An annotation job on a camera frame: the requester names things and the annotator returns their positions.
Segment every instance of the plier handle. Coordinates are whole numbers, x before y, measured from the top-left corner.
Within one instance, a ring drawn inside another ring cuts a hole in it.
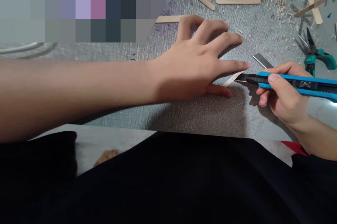
[[[334,59],[334,57],[324,52],[323,49],[316,48],[316,45],[309,31],[309,28],[306,28],[306,33],[307,33],[308,43],[306,43],[305,40],[299,35],[302,43],[305,45],[305,48],[307,49],[307,55],[305,59],[305,64],[306,64],[305,70],[308,71],[311,75],[313,75],[313,77],[315,77],[316,59],[323,61],[329,70],[337,69],[337,64],[336,64],[336,60]]]

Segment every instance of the hand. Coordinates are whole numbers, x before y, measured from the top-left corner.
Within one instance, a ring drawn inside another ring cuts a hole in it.
[[[306,107],[309,97],[302,96],[288,81],[278,74],[288,74],[312,77],[299,64],[287,61],[276,68],[265,69],[265,72],[276,73],[268,77],[273,90],[259,87],[256,91],[260,95],[259,105],[265,107],[269,101],[274,115],[287,126],[295,125],[307,118]]]
[[[200,26],[191,38],[194,25]],[[176,43],[152,61],[160,81],[160,102],[188,100],[205,94],[232,97],[228,88],[212,82],[224,73],[246,70],[250,64],[218,59],[229,45],[244,40],[241,35],[225,32],[209,43],[213,32],[228,28],[229,25],[221,20],[204,20],[196,15],[180,19]]]

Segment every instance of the left hand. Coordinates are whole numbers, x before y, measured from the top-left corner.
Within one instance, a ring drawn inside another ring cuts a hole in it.
[[[191,27],[200,25],[191,38]],[[232,97],[232,92],[212,84],[220,75],[243,71],[250,64],[242,61],[219,60],[228,46],[240,44],[244,38],[237,33],[224,32],[209,42],[215,31],[227,31],[229,25],[221,20],[204,20],[196,15],[180,19],[176,43],[159,58],[151,61],[159,80],[159,101],[189,100],[203,95]]]

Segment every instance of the red object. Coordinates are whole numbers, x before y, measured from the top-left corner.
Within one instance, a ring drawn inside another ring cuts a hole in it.
[[[293,142],[293,141],[281,141],[284,145],[286,145],[288,148],[290,148],[292,151],[294,151],[297,154],[302,154],[304,156],[308,156],[307,153],[305,153],[302,150],[302,145],[299,142]]]

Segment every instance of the right hand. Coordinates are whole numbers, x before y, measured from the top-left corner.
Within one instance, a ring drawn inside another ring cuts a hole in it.
[[[269,101],[274,115],[287,126],[296,125],[308,117],[306,107],[309,102],[308,96],[302,96],[287,80],[278,74],[312,77],[301,65],[287,61],[278,67],[265,69],[270,74],[268,82],[273,90],[259,87],[256,91],[260,95],[259,105],[265,107]]]

